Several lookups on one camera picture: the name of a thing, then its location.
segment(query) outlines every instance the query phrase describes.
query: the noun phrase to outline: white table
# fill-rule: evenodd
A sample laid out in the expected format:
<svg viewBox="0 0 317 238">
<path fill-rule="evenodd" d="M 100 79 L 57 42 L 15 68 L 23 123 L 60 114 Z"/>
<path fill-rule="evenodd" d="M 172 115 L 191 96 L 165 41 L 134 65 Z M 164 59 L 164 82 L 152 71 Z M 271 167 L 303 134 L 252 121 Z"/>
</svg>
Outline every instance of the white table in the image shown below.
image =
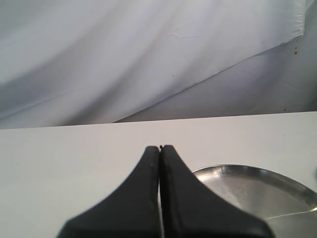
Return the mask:
<svg viewBox="0 0 317 238">
<path fill-rule="evenodd" d="M 256 166 L 317 191 L 315 112 L 0 130 L 0 237 L 56 236 L 163 144 L 192 170 Z"/>
</svg>

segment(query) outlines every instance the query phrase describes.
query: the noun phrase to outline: white backdrop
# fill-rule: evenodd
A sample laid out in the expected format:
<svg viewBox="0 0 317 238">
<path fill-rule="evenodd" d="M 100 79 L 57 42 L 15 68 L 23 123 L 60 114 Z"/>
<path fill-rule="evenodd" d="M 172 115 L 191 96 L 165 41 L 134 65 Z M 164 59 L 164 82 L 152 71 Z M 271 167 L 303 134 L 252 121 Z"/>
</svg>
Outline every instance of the white backdrop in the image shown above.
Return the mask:
<svg viewBox="0 0 317 238">
<path fill-rule="evenodd" d="M 3 1 L 0 128 L 132 115 L 302 36 L 311 2 Z"/>
</svg>

